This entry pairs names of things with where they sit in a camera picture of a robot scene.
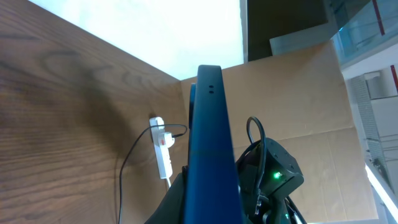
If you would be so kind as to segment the blue Galaxy smartphone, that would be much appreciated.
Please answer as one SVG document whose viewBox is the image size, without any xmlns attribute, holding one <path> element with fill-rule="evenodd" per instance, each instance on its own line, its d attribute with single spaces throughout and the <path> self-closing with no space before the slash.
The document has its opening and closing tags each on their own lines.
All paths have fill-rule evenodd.
<svg viewBox="0 0 398 224">
<path fill-rule="evenodd" d="M 198 68 L 184 223 L 243 223 L 221 68 Z"/>
</svg>

